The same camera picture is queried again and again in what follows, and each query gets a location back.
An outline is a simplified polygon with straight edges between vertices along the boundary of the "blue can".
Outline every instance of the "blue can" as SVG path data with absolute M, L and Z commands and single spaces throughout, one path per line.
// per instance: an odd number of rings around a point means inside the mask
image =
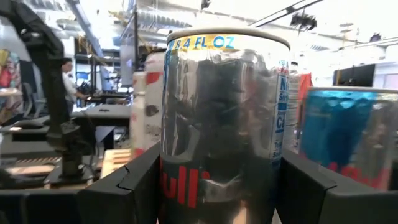
M 388 189 L 398 130 L 398 91 L 312 88 L 300 154 L 335 172 Z

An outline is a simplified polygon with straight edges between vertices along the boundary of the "person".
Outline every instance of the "person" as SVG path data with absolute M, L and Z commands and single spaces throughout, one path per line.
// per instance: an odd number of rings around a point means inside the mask
M 73 105 L 76 102 L 76 99 L 85 100 L 86 96 L 76 89 L 76 84 L 69 78 L 69 74 L 72 71 L 73 64 L 72 59 L 65 58 L 62 63 L 62 80 L 65 85 L 65 90 L 67 91 L 67 95 L 65 96 L 68 105 L 69 113 L 73 111 Z

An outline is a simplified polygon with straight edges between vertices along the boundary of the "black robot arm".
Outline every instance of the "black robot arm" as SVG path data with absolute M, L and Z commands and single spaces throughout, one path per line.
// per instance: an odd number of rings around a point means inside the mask
M 50 115 L 48 143 L 62 154 L 63 177 L 82 175 L 83 142 L 79 126 L 70 121 L 62 80 L 63 44 L 41 18 L 24 3 L 1 0 L 0 16 L 9 19 L 26 46 L 32 61 L 38 66 Z

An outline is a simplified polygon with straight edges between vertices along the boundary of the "wooden pallet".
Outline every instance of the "wooden pallet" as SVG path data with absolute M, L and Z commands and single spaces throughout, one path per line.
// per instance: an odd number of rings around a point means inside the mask
M 124 166 L 131 160 L 131 149 L 108 149 L 105 151 L 101 178 Z

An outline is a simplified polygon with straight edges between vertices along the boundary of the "white can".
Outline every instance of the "white can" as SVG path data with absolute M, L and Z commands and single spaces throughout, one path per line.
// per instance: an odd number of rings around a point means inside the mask
M 145 144 L 152 147 L 160 141 L 162 126 L 162 93 L 165 49 L 148 55 L 145 61 Z
M 145 94 L 137 93 L 131 105 L 130 142 L 131 158 L 141 155 L 145 147 Z
M 145 71 L 138 71 L 134 72 L 132 75 L 132 87 L 134 92 L 140 93 L 145 92 L 146 89 L 146 72 Z

